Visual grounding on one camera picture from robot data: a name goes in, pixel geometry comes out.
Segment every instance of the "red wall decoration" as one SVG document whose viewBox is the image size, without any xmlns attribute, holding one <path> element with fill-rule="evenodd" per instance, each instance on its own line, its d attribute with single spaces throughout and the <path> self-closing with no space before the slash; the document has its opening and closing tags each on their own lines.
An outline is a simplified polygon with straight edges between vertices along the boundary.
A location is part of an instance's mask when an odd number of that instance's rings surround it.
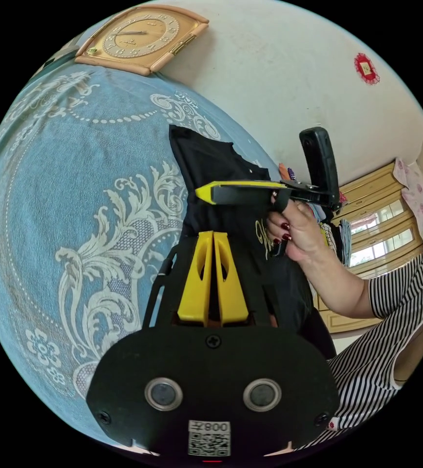
<svg viewBox="0 0 423 468">
<path fill-rule="evenodd" d="M 356 56 L 354 66 L 358 75 L 367 84 L 377 84 L 381 80 L 371 60 L 365 54 Z"/>
</svg>

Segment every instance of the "yellow plastic part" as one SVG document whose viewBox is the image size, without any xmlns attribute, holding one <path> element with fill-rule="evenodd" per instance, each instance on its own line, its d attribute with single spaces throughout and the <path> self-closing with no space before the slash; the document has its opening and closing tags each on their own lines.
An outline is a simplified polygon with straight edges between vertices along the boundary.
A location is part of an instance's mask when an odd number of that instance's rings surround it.
<svg viewBox="0 0 423 468">
<path fill-rule="evenodd" d="M 267 189 L 283 189 L 286 188 L 285 184 L 280 182 L 270 182 L 264 180 L 232 180 L 225 182 L 211 182 L 203 187 L 195 189 L 195 195 L 201 200 L 209 203 L 210 205 L 216 205 L 212 199 L 212 189 L 222 185 L 241 185 L 242 187 L 263 187 Z"/>
<path fill-rule="evenodd" d="M 207 326 L 212 280 L 213 231 L 199 233 L 177 314 L 185 322 Z"/>
<path fill-rule="evenodd" d="M 244 322 L 249 316 L 236 265 L 226 233 L 213 233 L 218 283 L 218 303 L 220 306 L 221 326 L 227 323 Z M 223 278 L 221 266 L 227 275 Z"/>
</svg>

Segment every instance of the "black and white striped sleeve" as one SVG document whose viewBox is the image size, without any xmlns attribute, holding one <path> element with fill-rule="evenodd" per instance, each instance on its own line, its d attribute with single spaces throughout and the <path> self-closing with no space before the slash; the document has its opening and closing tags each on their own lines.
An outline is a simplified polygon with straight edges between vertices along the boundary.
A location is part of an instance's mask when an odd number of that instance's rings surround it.
<svg viewBox="0 0 423 468">
<path fill-rule="evenodd" d="M 402 301 L 414 301 L 423 292 L 423 253 L 394 271 L 370 279 L 368 291 L 372 311 L 380 319 L 395 312 Z"/>
</svg>

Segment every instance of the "tan clock frame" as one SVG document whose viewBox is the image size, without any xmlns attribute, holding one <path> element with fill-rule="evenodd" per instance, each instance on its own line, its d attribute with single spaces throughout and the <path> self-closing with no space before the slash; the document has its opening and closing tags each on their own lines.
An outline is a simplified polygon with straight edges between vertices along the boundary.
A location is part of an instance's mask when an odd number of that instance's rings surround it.
<svg viewBox="0 0 423 468">
<path fill-rule="evenodd" d="M 118 60 L 112 60 L 108 58 L 97 58 L 97 57 L 90 57 L 86 55 L 86 51 L 92 46 L 93 42 L 102 34 L 106 29 L 114 24 L 115 22 L 119 21 L 123 17 L 129 15 L 133 11 L 141 11 L 141 10 L 168 10 L 170 12 L 179 13 L 181 15 L 187 16 L 193 20 L 195 20 L 198 25 L 194 28 L 189 34 L 181 37 L 179 41 L 174 41 L 173 47 L 170 47 L 165 52 L 163 52 L 151 65 L 149 66 L 142 66 L 133 63 L 124 63 Z M 136 73 L 142 76 L 148 76 L 151 73 L 155 73 L 159 71 L 162 67 L 164 67 L 168 62 L 170 62 L 187 44 L 192 42 L 196 37 L 202 34 L 209 25 L 209 20 L 200 16 L 192 11 L 186 10 L 184 8 L 179 8 L 176 6 L 168 6 L 168 5 L 139 5 L 129 10 L 123 11 L 116 16 L 112 17 L 108 22 L 106 22 L 101 28 L 99 28 L 95 33 L 93 33 L 85 43 L 80 47 L 78 50 L 75 62 L 76 63 L 85 63 L 87 65 L 97 65 L 97 66 L 105 66 L 108 68 L 114 68 L 116 70 L 123 70 L 128 71 L 131 73 Z"/>
</svg>

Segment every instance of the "clock hands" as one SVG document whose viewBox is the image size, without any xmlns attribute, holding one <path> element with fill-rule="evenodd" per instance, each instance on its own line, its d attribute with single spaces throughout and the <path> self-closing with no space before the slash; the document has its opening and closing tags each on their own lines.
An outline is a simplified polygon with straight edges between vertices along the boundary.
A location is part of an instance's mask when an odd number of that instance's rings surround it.
<svg viewBox="0 0 423 468">
<path fill-rule="evenodd" d="M 148 34 L 148 31 L 124 31 L 115 34 L 116 36 L 122 36 L 123 34 Z"/>
</svg>

